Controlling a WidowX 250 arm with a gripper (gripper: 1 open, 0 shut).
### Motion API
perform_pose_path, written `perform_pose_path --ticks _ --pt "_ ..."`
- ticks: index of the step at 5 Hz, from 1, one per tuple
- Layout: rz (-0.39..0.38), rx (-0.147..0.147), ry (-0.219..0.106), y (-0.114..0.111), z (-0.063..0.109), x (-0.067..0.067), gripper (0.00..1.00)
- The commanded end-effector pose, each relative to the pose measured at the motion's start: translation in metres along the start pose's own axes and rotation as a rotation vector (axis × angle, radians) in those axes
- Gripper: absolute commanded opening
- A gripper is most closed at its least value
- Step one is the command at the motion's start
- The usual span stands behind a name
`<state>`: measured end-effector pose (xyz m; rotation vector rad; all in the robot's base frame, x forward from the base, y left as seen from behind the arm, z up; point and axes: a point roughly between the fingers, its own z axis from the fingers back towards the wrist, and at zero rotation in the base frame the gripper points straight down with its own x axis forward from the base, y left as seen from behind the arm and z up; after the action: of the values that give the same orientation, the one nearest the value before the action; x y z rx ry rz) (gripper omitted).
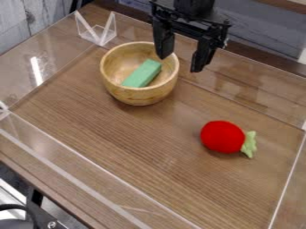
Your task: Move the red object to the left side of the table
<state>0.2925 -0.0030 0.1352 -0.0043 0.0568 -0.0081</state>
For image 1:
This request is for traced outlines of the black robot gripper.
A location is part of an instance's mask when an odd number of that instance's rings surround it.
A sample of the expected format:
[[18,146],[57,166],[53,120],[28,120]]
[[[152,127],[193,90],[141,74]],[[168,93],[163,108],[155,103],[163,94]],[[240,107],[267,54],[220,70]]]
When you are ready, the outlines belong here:
[[189,71],[200,72],[209,64],[216,47],[225,47],[232,26],[228,18],[215,10],[215,0],[149,0],[149,4],[155,53],[160,59],[172,54],[175,32],[197,39]]

